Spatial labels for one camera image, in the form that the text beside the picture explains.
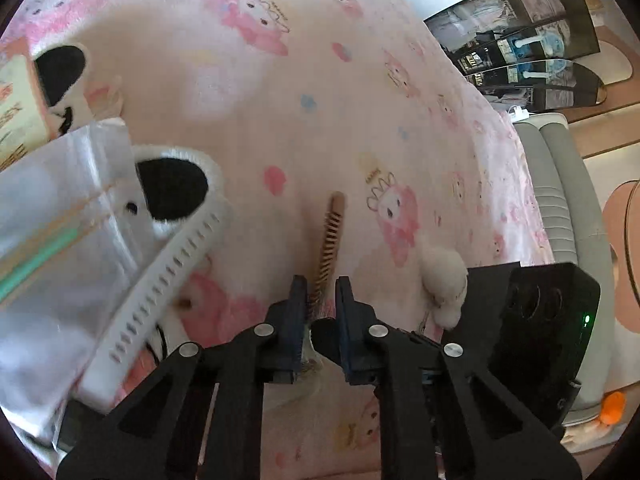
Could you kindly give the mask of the grey sofa cushion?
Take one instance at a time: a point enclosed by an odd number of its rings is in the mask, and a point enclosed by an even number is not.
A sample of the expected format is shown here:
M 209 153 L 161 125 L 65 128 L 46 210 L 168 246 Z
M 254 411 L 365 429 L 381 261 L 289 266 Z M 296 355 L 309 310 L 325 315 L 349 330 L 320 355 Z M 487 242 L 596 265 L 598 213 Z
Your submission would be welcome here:
M 587 167 L 559 113 L 514 124 L 524 148 L 535 198 L 557 262 L 572 262 L 600 285 L 596 319 L 582 365 L 582 383 L 570 414 L 593 415 L 605 392 L 614 339 L 614 274 L 602 209 Z

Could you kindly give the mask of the dark glass cabinet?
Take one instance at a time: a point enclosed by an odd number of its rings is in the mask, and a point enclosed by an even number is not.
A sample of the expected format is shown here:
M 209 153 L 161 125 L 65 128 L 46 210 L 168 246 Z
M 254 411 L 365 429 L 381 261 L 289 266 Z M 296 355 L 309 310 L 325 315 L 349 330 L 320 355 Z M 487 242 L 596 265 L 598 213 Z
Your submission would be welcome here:
M 464 78 L 495 108 L 534 113 L 596 106 L 600 52 L 585 0 L 463 0 L 425 21 Z

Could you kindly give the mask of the black white plush toy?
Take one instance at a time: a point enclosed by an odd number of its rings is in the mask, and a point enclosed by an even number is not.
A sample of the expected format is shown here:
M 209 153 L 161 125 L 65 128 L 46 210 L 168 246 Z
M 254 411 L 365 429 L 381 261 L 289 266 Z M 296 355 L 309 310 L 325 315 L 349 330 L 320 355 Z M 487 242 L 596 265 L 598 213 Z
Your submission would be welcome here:
M 118 117 L 118 90 L 107 92 L 110 106 L 92 110 L 85 97 L 90 56 L 81 44 L 44 50 L 35 66 L 52 110 L 64 114 L 65 153 L 92 177 L 105 210 L 122 218 L 122 231 L 140 244 L 175 236 L 198 246 L 222 239 L 229 205 L 213 159 L 181 146 L 132 144 Z

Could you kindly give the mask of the white fluffy keychain plush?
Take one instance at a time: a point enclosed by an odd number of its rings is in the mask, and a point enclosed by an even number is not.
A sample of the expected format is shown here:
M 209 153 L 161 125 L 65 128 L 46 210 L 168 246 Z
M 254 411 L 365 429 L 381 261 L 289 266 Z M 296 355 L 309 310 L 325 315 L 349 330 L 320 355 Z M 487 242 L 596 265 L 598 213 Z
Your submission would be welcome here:
M 453 249 L 422 245 L 420 272 L 434 323 L 452 330 L 460 321 L 469 285 L 469 271 L 462 257 Z

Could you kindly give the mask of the black storage box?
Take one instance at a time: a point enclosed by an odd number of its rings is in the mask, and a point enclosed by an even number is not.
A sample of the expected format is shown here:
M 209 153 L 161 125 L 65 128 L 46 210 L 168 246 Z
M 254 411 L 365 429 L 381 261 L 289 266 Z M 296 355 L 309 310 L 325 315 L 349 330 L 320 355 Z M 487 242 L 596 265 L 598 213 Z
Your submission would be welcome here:
M 469 344 L 483 361 L 489 359 L 498 342 L 511 276 L 520 267 L 519 263 L 510 262 L 469 270 L 469 290 L 460 320 L 463 347 Z

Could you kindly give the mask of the pink cartoon print blanket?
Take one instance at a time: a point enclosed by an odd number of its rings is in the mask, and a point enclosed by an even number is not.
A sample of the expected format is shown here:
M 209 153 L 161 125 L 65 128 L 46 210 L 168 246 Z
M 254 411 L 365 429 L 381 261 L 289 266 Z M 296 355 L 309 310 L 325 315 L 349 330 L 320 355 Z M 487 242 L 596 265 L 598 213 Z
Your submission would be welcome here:
M 82 44 L 87 99 L 122 80 L 140 144 L 210 156 L 232 208 L 178 300 L 188 336 L 231 339 L 313 276 L 326 204 L 335 271 L 382 320 L 438 338 L 428 246 L 470 268 L 552 261 L 524 150 L 405 0 L 24 0 L 3 41 Z

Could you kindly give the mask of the brown wooden comb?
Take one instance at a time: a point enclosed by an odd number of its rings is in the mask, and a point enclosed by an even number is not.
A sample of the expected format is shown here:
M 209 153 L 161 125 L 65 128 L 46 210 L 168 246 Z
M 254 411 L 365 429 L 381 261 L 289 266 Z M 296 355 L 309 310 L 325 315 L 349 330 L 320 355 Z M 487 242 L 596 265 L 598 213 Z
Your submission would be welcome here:
M 308 296 L 309 321 L 318 318 L 329 280 L 334 272 L 342 239 L 345 210 L 345 195 L 342 192 L 333 192 L 326 207 L 317 271 Z

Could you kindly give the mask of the orange small toy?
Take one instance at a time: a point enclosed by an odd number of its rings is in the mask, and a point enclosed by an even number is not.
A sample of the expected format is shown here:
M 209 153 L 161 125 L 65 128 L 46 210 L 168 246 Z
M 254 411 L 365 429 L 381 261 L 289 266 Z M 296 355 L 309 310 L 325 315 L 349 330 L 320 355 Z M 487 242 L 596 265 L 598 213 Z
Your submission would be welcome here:
M 601 403 L 599 422 L 605 426 L 615 426 L 622 420 L 625 408 L 625 393 L 614 391 L 607 394 Z

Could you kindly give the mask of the printed card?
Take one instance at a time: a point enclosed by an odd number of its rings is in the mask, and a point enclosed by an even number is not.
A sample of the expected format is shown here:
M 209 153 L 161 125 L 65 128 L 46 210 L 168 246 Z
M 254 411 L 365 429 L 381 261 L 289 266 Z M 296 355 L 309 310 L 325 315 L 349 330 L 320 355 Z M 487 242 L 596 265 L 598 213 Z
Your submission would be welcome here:
M 1 48 L 0 162 L 6 170 L 58 137 L 25 38 Z

